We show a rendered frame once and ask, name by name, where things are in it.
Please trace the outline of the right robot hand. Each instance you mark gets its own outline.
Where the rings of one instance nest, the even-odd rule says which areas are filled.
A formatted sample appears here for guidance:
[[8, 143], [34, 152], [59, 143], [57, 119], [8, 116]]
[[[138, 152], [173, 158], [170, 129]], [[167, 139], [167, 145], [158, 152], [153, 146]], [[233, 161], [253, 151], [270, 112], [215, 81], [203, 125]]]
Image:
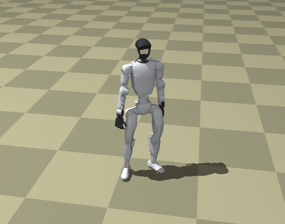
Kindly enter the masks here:
[[124, 129], [124, 128], [123, 128], [123, 124], [124, 124], [125, 126], [127, 126], [127, 125], [125, 124], [125, 122], [124, 122], [124, 119], [123, 119], [124, 110], [122, 110], [121, 115], [119, 115], [119, 114], [116, 114], [116, 115], [117, 115], [117, 117], [116, 117], [116, 119], [115, 119], [115, 126], [118, 127], [118, 128], [120, 128], [120, 129]]

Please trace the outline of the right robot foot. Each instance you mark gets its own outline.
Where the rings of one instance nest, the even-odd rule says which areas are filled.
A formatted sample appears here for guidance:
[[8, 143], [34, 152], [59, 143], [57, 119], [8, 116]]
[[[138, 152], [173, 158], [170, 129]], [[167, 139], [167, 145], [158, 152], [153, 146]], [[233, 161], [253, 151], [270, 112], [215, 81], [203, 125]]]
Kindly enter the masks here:
[[130, 171], [130, 165], [129, 167], [126, 166], [125, 168], [123, 168], [121, 179], [126, 180], [129, 177], [129, 171]]

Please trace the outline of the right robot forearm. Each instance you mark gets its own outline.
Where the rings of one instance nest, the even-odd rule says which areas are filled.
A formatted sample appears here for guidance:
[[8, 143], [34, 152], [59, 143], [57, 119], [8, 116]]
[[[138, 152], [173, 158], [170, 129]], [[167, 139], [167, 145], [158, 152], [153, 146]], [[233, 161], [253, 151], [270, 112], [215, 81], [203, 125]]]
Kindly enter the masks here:
[[122, 88], [120, 88], [118, 93], [118, 105], [117, 105], [117, 114], [119, 115], [121, 115], [122, 110], [124, 110], [125, 99], [126, 96], [122, 95]]

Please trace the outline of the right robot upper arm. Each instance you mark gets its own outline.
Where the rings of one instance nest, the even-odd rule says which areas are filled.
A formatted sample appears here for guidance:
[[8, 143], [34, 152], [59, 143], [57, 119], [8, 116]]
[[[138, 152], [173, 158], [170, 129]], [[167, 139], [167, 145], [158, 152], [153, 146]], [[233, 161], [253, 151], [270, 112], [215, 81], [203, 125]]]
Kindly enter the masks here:
[[121, 68], [121, 87], [122, 88], [122, 95], [128, 95], [129, 88], [127, 88], [129, 74], [131, 74], [133, 69], [133, 64], [125, 64]]

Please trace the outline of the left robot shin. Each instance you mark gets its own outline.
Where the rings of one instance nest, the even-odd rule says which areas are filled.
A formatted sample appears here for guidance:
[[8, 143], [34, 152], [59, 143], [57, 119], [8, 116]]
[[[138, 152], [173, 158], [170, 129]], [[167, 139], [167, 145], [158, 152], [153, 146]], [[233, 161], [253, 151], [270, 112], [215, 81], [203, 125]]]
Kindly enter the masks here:
[[160, 148], [160, 139], [154, 144], [149, 143], [149, 150], [150, 150], [152, 164], [154, 164], [154, 162], [156, 163], [159, 148]]

